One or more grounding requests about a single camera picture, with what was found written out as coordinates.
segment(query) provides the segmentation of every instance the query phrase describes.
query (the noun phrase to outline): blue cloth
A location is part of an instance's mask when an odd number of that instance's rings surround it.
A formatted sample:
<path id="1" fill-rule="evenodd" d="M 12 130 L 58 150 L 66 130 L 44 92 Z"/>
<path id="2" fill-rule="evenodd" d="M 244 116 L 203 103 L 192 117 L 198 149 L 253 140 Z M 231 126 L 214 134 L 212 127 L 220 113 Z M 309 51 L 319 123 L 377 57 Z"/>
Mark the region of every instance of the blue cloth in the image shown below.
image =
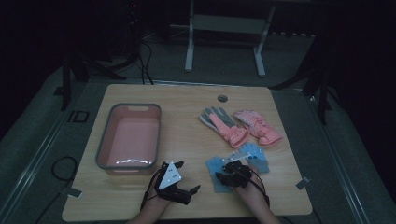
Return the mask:
<path id="1" fill-rule="evenodd" d="M 259 174 L 269 173 L 268 160 L 265 158 L 264 150 L 254 143 L 245 143 L 239 148 L 240 152 L 248 152 L 247 163 L 257 168 Z"/>
<path id="2" fill-rule="evenodd" d="M 228 186 L 222 185 L 220 180 L 216 177 L 216 173 L 221 173 L 225 175 L 222 170 L 224 165 L 223 159 L 220 157 L 214 157 L 205 162 L 207 168 L 209 169 L 210 177 L 212 178 L 213 187 L 216 193 L 231 193 L 233 189 Z"/>

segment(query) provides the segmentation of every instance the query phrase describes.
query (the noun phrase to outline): table surface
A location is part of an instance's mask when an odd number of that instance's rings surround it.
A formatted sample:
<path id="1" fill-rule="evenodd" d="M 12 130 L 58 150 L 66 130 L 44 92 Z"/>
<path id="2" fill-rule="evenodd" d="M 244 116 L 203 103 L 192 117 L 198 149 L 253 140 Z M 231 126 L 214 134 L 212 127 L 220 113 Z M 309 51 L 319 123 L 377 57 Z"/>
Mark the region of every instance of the table surface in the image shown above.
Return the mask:
<path id="1" fill-rule="evenodd" d="M 219 95 L 228 101 L 221 103 Z M 283 138 L 264 147 L 270 173 L 261 178 L 277 216 L 307 215 L 312 205 L 305 189 L 288 137 L 271 92 L 264 87 L 109 85 L 99 108 L 72 188 L 82 191 L 80 198 L 68 197 L 63 219 L 66 221 L 126 220 L 140 208 L 151 175 L 108 175 L 95 163 L 95 154 L 111 107 L 118 103 L 157 104 L 162 108 L 157 166 L 163 161 L 184 161 L 183 176 L 177 186 L 191 189 L 201 185 L 188 205 L 171 203 L 162 219 L 251 217 L 234 193 L 215 193 L 205 161 L 228 157 L 235 150 L 217 133 L 205 126 L 199 116 L 204 108 L 223 107 L 230 115 L 242 109 L 258 111 Z M 250 136 L 249 142 L 258 139 Z"/>

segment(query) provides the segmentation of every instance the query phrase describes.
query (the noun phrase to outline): pink glove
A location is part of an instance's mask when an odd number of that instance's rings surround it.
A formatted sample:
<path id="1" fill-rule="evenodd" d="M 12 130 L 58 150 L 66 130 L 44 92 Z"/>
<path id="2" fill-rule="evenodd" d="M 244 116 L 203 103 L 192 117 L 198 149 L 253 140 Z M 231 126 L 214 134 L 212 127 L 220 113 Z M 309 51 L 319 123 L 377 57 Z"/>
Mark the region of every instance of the pink glove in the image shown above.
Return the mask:
<path id="1" fill-rule="evenodd" d="M 241 110 L 235 112 L 235 117 L 240 119 L 247 131 L 259 138 L 260 145 L 271 145 L 282 136 L 274 128 L 268 126 L 262 116 L 254 110 Z"/>
<path id="2" fill-rule="evenodd" d="M 200 116 L 200 120 L 220 134 L 231 147 L 241 147 L 249 138 L 248 131 L 238 128 L 223 108 L 216 109 L 213 106 L 211 109 L 206 108 L 205 114 Z"/>

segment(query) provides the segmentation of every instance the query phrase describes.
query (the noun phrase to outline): white metal frame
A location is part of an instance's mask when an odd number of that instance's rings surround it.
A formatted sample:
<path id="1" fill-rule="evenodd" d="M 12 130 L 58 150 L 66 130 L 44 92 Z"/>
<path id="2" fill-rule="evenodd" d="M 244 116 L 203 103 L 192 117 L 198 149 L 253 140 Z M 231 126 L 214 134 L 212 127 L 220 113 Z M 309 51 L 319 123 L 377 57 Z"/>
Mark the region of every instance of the white metal frame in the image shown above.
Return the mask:
<path id="1" fill-rule="evenodd" d="M 264 77 L 265 70 L 262 63 L 262 47 L 264 45 L 265 37 L 268 35 L 268 29 L 274 16 L 274 12 L 275 7 L 271 7 L 266 20 L 201 15 L 194 14 L 194 0 L 190 0 L 189 45 L 187 48 L 187 57 L 184 70 L 186 72 L 192 71 L 192 61 L 194 55 L 194 30 L 257 34 L 261 35 L 261 40 L 259 44 L 253 48 L 253 53 L 258 75 L 259 77 Z"/>

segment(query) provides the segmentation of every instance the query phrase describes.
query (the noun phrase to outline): human hand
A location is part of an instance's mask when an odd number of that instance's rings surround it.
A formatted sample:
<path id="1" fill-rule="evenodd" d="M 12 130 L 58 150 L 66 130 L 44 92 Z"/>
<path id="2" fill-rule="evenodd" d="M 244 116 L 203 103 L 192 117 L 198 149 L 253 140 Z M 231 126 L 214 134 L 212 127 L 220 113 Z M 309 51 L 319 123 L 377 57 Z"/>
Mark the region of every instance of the human hand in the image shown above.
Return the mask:
<path id="1" fill-rule="evenodd" d="M 257 168 L 255 166 L 249 165 L 248 167 L 251 171 L 257 174 Z M 250 180 L 255 183 L 260 189 L 265 192 L 264 187 L 262 186 L 262 182 L 259 180 L 259 178 L 252 174 Z M 264 195 L 262 195 L 262 192 L 257 189 L 256 186 L 254 186 L 252 183 L 247 183 L 247 185 L 242 188 L 242 187 L 237 187 L 233 188 L 235 192 L 241 197 L 242 201 L 248 206 L 248 207 L 268 207 L 268 204 L 265 201 Z"/>
<path id="2" fill-rule="evenodd" d="M 152 183 L 155 183 L 157 178 L 158 176 L 153 179 Z M 145 201 L 142 211 L 149 210 L 151 212 L 162 214 L 170 203 L 171 201 L 165 200 L 157 195 L 157 191 L 154 189 L 154 184 L 152 184 L 148 190 L 148 197 Z"/>
<path id="3" fill-rule="evenodd" d="M 129 220 L 127 224 L 151 224 L 155 223 L 165 212 L 166 208 L 171 202 L 157 196 L 157 191 L 154 185 L 151 185 L 148 190 L 148 197 L 144 201 L 144 205 L 140 213 Z"/>
<path id="4" fill-rule="evenodd" d="M 257 168 L 249 165 L 249 169 L 257 174 Z M 262 185 L 262 182 L 256 175 L 252 175 L 250 180 L 256 184 L 263 192 L 265 189 Z M 265 201 L 265 197 L 262 192 L 257 189 L 255 185 L 248 182 L 247 185 L 242 187 L 233 188 L 236 194 L 242 199 L 248 209 L 253 213 L 253 215 L 263 223 L 280 223 L 276 218 L 274 213 L 270 210 L 269 205 Z"/>

